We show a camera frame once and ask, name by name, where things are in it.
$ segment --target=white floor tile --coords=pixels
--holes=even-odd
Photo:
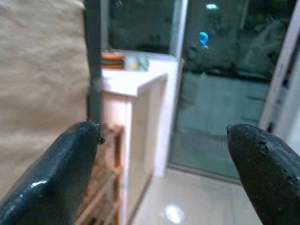
[[[185,225],[261,225],[241,186],[173,170],[153,178],[133,224],[169,224],[168,204],[182,208]]]

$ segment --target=glass door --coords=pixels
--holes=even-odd
[[[169,164],[237,179],[226,126],[257,125],[296,0],[189,0]]]

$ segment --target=white cabinet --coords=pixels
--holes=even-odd
[[[120,222],[130,222],[153,174],[166,73],[104,72],[104,121],[124,126]]]

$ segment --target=dark window pane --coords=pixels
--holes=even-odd
[[[296,0],[211,2],[189,1],[186,68],[270,81]],[[207,48],[199,43],[201,31],[209,36]]]
[[[168,54],[173,8],[174,0],[111,0],[110,47]]]

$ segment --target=wooden shelf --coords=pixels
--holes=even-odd
[[[88,207],[80,214],[78,219],[75,222],[75,225],[82,225],[84,224],[87,217],[90,216],[92,211],[97,207],[99,202],[102,200],[104,194],[108,191],[108,189],[112,186],[113,181],[116,179],[116,174],[111,173],[111,175],[107,178],[107,180],[104,182],[101,189],[98,191],[96,196],[92,199],[92,201],[89,203]]]
[[[120,207],[120,202],[119,201],[113,204],[112,209],[108,213],[108,215],[106,216],[103,225],[108,225],[108,224],[111,223],[111,221],[113,220],[113,218],[114,218],[116,212],[118,211],[119,207]]]

